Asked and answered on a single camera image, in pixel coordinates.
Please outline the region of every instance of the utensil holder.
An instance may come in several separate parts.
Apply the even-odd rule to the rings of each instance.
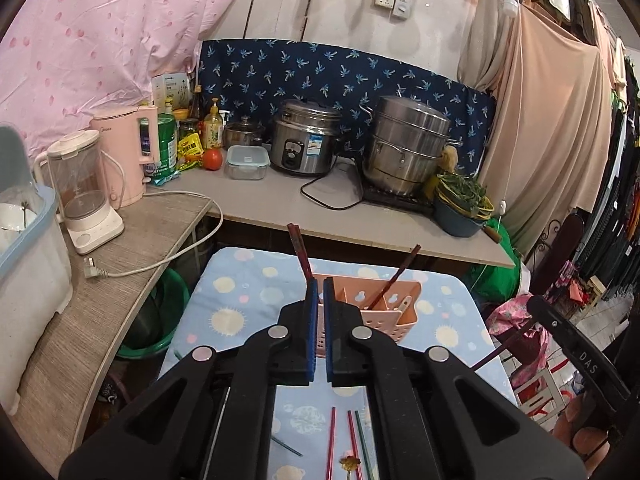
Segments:
[[[332,276],[330,274],[314,274],[314,277],[318,280],[319,294],[318,338],[316,339],[316,355],[318,357],[325,356],[324,302],[322,300],[325,278],[334,279],[336,300],[357,306],[362,314],[362,321],[366,326],[384,332],[396,343],[401,342],[402,338],[411,330],[411,327],[418,322],[415,302],[422,291],[422,285],[419,282],[398,280],[372,310],[364,310],[388,280],[374,280],[357,276]],[[393,310],[407,296],[411,296],[411,301],[405,311]]]

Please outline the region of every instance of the wooden countertop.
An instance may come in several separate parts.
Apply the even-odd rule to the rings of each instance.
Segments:
[[[89,256],[113,272],[162,260],[178,251],[208,204],[186,195],[145,197],[119,211],[124,232]],[[66,233],[65,240],[73,298],[38,341],[18,389],[18,412],[11,418],[24,443],[55,478],[64,459],[82,443],[102,380],[166,267],[126,278],[86,280],[83,257],[76,254]]]
[[[262,180],[232,180],[223,170],[200,168],[185,171],[163,189],[183,189],[212,197],[225,219],[286,230],[290,222],[303,234],[360,245],[410,252],[420,244],[420,254],[497,267],[513,267],[503,248],[483,232],[471,238],[446,234],[433,221],[419,214],[383,206],[358,204],[345,211],[332,211],[300,194],[300,186],[311,179],[289,176],[267,169]],[[332,206],[347,206],[358,199],[355,168],[340,162],[306,192]],[[215,206],[209,212],[218,214]]]

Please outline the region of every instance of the table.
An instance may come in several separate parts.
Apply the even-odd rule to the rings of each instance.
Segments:
[[[124,232],[91,252],[114,272],[148,266],[175,254],[210,202],[185,195],[146,197],[119,210]],[[74,294],[40,338],[20,382],[12,423],[36,459],[57,477],[82,443],[100,385],[143,301],[165,266],[126,278],[86,280],[83,257],[65,240]]]
[[[278,230],[290,222],[302,234],[382,249],[410,252],[416,244],[420,254],[473,264],[513,267],[499,244],[483,232],[471,238],[446,234],[425,216],[361,203],[346,211],[332,211],[300,194],[309,178],[289,176],[268,168],[262,180],[232,180],[223,171],[200,168],[185,171],[163,189],[184,189],[212,197],[225,218]],[[325,203],[346,206],[358,199],[355,168],[341,162],[307,191]],[[218,214],[212,208],[210,214]]]
[[[319,274],[364,278],[390,278],[396,269],[364,267],[312,258]],[[401,280],[422,283],[417,300],[418,323],[402,341],[424,351],[433,345],[448,347],[459,359],[474,364],[493,348],[476,306],[466,287],[453,276],[406,270]],[[304,298],[305,279],[295,256],[267,251],[225,248],[207,264],[180,320],[162,364],[161,374],[199,345],[218,351],[242,345],[254,332],[276,323],[280,308]],[[495,358],[479,375],[514,402],[507,374]],[[359,410],[373,451],[370,416],[364,388],[332,388],[324,382],[324,359],[317,360],[316,380],[307,388],[279,386],[276,391],[272,432],[303,454],[299,458],[271,444],[267,478],[302,480],[324,478],[328,423],[331,407],[337,407],[334,478],[344,477],[338,459],[351,449],[347,410]]]

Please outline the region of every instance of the wall outlet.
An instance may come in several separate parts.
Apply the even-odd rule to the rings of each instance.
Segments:
[[[377,7],[385,7],[385,9],[393,9],[395,0],[373,0],[373,4]]]
[[[409,0],[395,0],[392,9],[391,15],[399,18],[400,20],[407,20],[411,13]]]

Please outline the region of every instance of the yellow packet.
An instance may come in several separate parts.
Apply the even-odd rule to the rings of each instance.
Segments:
[[[197,133],[187,135],[178,141],[178,163],[177,168],[180,171],[194,168],[202,165],[202,143]]]

